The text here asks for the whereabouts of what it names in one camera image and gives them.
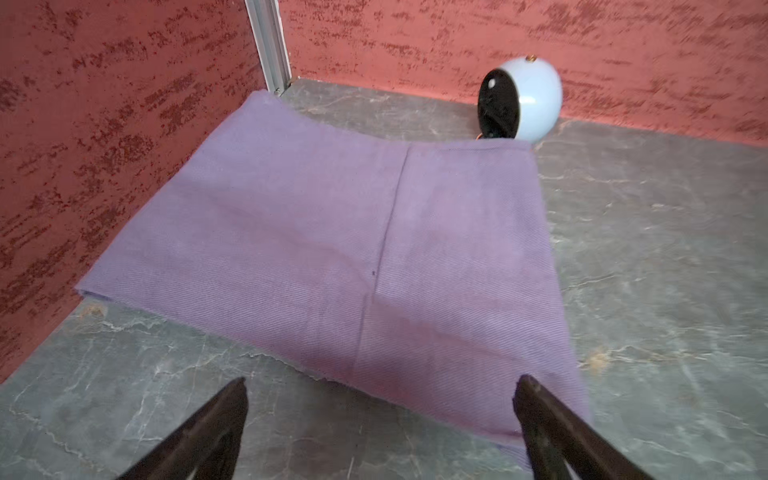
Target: metal corner post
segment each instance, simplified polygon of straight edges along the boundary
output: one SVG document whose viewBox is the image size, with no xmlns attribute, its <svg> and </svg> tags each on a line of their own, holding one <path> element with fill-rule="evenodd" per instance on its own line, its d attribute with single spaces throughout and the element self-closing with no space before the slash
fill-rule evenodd
<svg viewBox="0 0 768 480">
<path fill-rule="evenodd" d="M 277 0 L 245 0 L 267 90 L 282 95 L 290 85 L 288 50 Z"/>
</svg>

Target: folded cloth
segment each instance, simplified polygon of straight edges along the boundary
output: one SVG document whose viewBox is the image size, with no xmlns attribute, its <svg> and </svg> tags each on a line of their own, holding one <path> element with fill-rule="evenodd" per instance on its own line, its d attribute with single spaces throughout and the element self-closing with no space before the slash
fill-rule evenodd
<svg viewBox="0 0 768 480">
<path fill-rule="evenodd" d="M 78 289 L 500 445 L 523 373 L 588 416 L 521 141 L 386 141 L 255 92 Z"/>
</svg>

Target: textured red wall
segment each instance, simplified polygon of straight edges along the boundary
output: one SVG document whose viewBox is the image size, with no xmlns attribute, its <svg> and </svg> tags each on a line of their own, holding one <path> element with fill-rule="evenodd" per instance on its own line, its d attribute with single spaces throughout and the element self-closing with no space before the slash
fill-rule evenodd
<svg viewBox="0 0 768 480">
<path fill-rule="evenodd" d="M 768 145 L 766 0 L 280 0 L 295 74 L 476 102 L 535 53 L 563 115 Z"/>
<path fill-rule="evenodd" d="M 0 379 L 74 282 L 249 92 L 243 0 L 0 6 Z"/>
</svg>

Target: red wall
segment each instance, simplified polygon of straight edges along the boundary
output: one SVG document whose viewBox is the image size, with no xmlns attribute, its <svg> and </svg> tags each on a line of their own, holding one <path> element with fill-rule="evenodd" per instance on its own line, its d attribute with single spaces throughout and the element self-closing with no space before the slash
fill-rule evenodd
<svg viewBox="0 0 768 480">
<path fill-rule="evenodd" d="M 280 0 L 294 74 L 476 102 L 535 53 L 563 115 L 768 145 L 766 0 Z"/>
<path fill-rule="evenodd" d="M 0 6 L 0 379 L 75 281 L 249 92 L 243 0 Z"/>
</svg>

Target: gray marble surface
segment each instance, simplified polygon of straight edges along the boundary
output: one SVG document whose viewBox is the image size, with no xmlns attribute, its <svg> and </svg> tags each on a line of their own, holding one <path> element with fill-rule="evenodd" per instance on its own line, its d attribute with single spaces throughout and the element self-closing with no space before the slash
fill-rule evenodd
<svg viewBox="0 0 768 480">
<path fill-rule="evenodd" d="M 469 105 L 304 80 L 283 99 L 380 137 L 478 133 Z M 535 150 L 596 429 L 658 478 L 768 478 L 768 151 L 578 121 Z M 0 478 L 112 478 L 236 376 L 236 478 L 530 478 L 487 442 L 96 299 L 0 386 Z"/>
</svg>

